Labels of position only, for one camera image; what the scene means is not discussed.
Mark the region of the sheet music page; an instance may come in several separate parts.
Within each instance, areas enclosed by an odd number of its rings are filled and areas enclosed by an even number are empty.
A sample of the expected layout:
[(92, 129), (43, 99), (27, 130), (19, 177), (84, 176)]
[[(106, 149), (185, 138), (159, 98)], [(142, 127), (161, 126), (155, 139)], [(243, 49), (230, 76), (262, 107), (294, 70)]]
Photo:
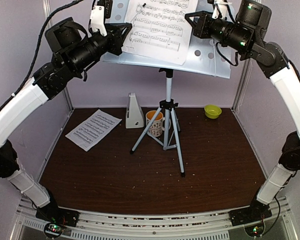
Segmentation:
[[(135, 17), (144, 3), (146, 6)], [(125, 21), (132, 24), (132, 30), (123, 51), (183, 65), (192, 33), (185, 14), (195, 11), (197, 5), (197, 0), (130, 0)]]
[(121, 121), (122, 119), (98, 109), (89, 118), (66, 134), (65, 137), (88, 152)]

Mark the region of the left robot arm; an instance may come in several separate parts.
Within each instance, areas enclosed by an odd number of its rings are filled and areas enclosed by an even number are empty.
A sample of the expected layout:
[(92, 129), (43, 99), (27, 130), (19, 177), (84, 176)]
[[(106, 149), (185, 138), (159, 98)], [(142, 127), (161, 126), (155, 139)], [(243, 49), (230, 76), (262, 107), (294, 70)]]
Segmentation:
[(69, 17), (45, 32), (52, 59), (26, 79), (25, 85), (0, 111), (0, 178), (13, 184), (36, 206), (38, 217), (57, 223), (65, 217), (53, 194), (40, 185), (18, 161), (9, 136), (37, 108), (57, 96), (73, 78), (86, 80), (87, 71), (105, 53), (120, 55), (132, 29), (130, 23), (106, 23), (88, 34)]

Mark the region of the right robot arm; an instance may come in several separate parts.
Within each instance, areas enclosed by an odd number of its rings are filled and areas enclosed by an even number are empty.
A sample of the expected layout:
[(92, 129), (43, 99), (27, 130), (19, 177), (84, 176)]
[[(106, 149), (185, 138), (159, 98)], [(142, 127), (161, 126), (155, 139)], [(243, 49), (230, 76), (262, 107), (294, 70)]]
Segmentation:
[(271, 201), (300, 170), (300, 74), (277, 43), (264, 40), (271, 16), (269, 7), (254, 0), (243, 0), (232, 21), (225, 20), (218, 9), (185, 15), (195, 37), (215, 39), (218, 46), (233, 48), (239, 61), (254, 59), (280, 93), (296, 126), (286, 138), (278, 164), (250, 205), (229, 212), (233, 226), (270, 217)]

